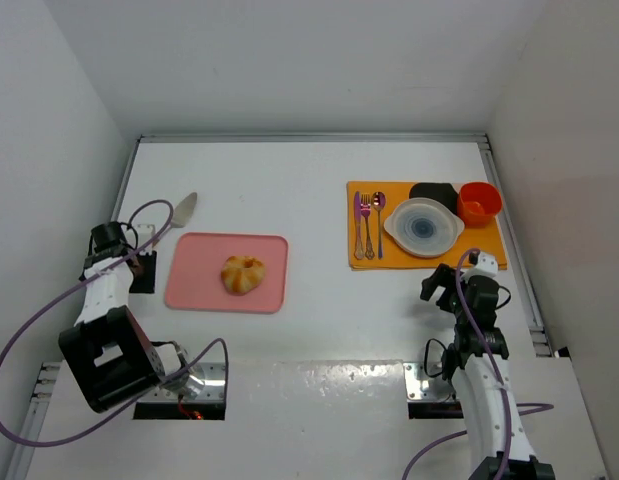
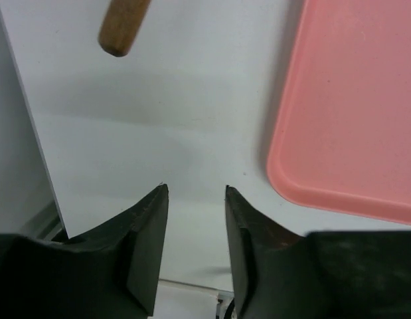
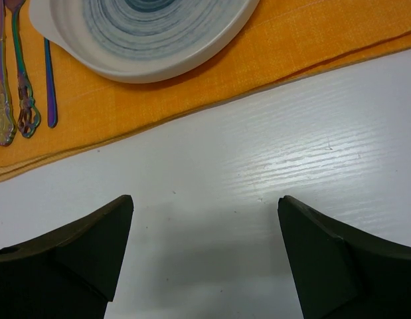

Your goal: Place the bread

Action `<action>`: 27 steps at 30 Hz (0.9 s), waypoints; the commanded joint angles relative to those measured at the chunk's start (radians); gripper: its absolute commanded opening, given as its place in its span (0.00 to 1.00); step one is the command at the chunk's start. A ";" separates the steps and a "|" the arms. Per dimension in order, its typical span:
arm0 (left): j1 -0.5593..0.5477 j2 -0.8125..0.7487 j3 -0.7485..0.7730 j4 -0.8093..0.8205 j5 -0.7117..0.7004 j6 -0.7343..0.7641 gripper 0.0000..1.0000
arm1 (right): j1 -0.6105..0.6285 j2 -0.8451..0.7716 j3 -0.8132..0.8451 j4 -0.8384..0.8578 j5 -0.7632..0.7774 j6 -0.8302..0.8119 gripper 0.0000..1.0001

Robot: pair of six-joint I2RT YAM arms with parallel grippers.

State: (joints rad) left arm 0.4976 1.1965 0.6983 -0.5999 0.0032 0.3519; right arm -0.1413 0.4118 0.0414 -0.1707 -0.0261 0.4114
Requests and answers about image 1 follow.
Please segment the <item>pink rectangular tray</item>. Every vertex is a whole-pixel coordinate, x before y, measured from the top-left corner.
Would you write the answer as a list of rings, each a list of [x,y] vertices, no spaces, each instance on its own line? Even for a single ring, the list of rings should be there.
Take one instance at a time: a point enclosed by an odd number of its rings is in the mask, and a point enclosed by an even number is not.
[[[273,314],[285,298],[281,236],[187,233],[175,249],[165,303],[178,310]]]

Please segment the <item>metal cake server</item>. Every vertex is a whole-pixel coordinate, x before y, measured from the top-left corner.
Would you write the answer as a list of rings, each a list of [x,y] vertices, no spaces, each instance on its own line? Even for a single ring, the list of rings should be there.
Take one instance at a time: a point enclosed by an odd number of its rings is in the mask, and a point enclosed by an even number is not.
[[[191,192],[175,207],[172,220],[163,234],[161,234],[153,243],[152,247],[156,248],[160,240],[171,230],[181,229],[187,226],[193,216],[198,202],[198,193]]]

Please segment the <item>round bread bun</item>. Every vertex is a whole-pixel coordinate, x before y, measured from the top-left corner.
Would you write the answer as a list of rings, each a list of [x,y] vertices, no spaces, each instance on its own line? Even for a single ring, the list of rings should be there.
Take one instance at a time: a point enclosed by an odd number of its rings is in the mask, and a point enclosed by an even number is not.
[[[229,257],[220,272],[228,293],[245,295],[259,287],[266,276],[266,266],[252,256]]]

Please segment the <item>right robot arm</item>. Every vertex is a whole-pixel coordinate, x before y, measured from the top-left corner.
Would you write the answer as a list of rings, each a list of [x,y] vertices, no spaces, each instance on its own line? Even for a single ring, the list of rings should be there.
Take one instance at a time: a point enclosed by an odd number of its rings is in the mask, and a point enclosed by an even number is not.
[[[511,391],[509,350],[496,326],[503,290],[495,274],[439,265],[422,281],[420,298],[443,290],[436,305],[455,317],[454,340],[442,355],[441,376],[460,402],[471,450],[472,479],[553,479],[520,420]]]

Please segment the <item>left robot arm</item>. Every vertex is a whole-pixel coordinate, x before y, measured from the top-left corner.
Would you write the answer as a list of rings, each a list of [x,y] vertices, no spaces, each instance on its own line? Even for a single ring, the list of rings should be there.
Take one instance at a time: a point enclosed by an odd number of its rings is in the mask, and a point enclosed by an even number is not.
[[[73,327],[59,334],[59,347],[88,405],[105,412],[155,387],[178,370],[163,388],[180,400],[194,401],[205,387],[204,372],[189,369],[187,353],[174,341],[152,342],[131,313],[131,294],[153,294],[157,253],[147,249],[118,266],[133,250],[128,223],[109,222],[91,230],[82,278],[85,300]]]

